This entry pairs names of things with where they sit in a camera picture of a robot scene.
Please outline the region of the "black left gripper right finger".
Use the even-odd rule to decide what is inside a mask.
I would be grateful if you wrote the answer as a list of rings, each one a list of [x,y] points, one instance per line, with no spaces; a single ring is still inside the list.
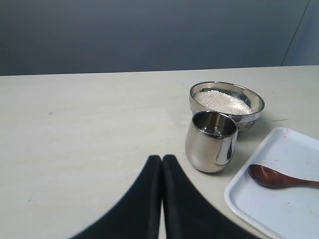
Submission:
[[[191,183],[177,158],[162,160],[163,210],[168,239],[250,239],[252,234],[213,207]]]

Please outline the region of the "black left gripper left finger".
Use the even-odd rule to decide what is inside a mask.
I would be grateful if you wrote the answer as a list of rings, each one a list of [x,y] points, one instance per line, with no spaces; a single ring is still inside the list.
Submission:
[[[157,239],[161,214],[161,158],[148,157],[125,195],[74,239]]]

